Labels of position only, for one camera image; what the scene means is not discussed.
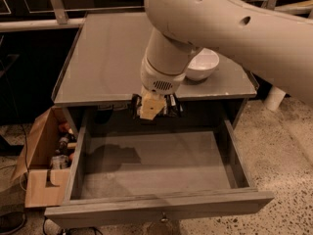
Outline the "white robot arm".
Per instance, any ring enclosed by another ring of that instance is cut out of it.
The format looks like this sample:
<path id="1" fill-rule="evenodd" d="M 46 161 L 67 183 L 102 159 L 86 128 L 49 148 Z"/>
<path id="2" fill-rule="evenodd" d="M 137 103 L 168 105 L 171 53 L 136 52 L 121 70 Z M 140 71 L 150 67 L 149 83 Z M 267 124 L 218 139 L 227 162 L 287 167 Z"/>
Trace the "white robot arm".
<path id="1" fill-rule="evenodd" d="M 165 107 L 197 53 L 213 50 L 313 104 L 313 21 L 241 0 L 144 0 L 154 26 L 142 62 L 140 117 Z"/>

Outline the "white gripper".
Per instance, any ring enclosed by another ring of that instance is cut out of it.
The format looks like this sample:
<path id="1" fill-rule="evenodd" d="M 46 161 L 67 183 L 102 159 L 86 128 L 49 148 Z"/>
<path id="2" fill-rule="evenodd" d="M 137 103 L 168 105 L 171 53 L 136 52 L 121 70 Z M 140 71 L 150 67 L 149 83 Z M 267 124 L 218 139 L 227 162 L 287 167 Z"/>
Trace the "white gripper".
<path id="1" fill-rule="evenodd" d="M 174 94 L 184 78 L 183 73 L 170 75 L 157 71 L 148 58 L 144 57 L 141 65 L 141 81 L 144 87 L 141 90 L 140 118 L 153 120 L 165 107 L 163 95 Z"/>

